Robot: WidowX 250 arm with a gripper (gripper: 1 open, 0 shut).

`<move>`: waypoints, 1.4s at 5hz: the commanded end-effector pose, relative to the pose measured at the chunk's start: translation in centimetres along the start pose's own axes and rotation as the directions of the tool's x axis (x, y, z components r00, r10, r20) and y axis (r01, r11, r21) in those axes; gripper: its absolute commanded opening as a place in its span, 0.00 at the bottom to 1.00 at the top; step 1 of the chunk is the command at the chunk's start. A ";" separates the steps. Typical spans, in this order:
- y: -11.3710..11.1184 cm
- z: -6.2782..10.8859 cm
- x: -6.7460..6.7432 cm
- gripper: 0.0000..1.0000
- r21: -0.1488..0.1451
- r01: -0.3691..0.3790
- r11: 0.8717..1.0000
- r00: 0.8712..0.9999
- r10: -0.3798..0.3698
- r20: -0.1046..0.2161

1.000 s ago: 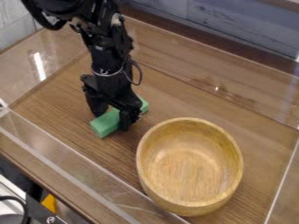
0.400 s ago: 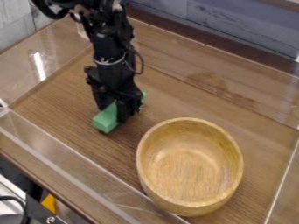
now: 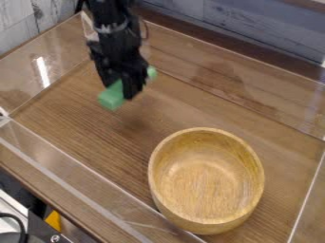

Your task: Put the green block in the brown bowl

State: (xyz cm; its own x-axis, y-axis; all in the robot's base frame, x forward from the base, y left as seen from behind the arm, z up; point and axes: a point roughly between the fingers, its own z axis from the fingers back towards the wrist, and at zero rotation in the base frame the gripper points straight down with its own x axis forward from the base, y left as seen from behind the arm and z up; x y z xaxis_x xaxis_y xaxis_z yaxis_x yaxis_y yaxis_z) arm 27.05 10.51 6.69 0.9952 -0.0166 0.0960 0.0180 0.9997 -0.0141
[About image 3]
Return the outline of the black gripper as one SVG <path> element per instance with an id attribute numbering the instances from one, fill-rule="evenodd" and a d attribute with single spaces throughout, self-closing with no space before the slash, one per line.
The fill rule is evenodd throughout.
<path id="1" fill-rule="evenodd" d="M 139 27 L 94 28 L 92 36 L 87 39 L 87 47 L 104 87 L 111 86 L 120 78 L 116 71 L 138 69 L 148 65 L 139 53 L 140 45 Z M 131 100 L 142 91 L 146 78 L 144 72 L 122 74 L 126 100 Z"/>

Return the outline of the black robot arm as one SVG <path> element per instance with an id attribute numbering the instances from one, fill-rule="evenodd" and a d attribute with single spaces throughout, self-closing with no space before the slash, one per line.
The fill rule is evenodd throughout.
<path id="1" fill-rule="evenodd" d="M 104 87 L 122 81 L 123 98 L 131 100 L 148 77 L 148 63 L 142 57 L 140 27 L 131 7 L 135 0 L 82 0 L 92 15 L 96 40 L 87 40 L 90 59 Z"/>

